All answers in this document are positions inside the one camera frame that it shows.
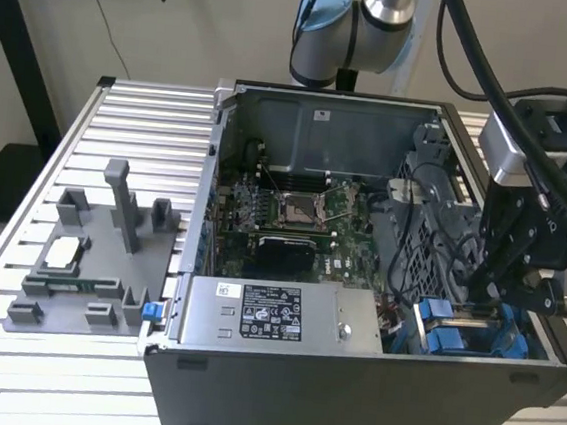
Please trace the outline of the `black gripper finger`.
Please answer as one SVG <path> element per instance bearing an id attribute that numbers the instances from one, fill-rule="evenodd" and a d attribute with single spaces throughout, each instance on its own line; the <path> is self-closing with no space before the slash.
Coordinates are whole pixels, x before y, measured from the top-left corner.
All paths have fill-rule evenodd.
<path id="1" fill-rule="evenodd" d="M 502 302 L 543 316 L 567 318 L 567 273 L 556 271 L 543 278 L 529 271 L 521 278 L 500 286 Z"/>
<path id="2" fill-rule="evenodd" d="M 489 302 L 491 290 L 499 290 L 503 278 L 530 245 L 536 226 L 526 218 L 526 210 L 534 201 L 531 187 L 506 187 L 493 179 L 488 183 L 480 238 L 483 240 L 482 261 L 473 274 L 471 301 Z"/>

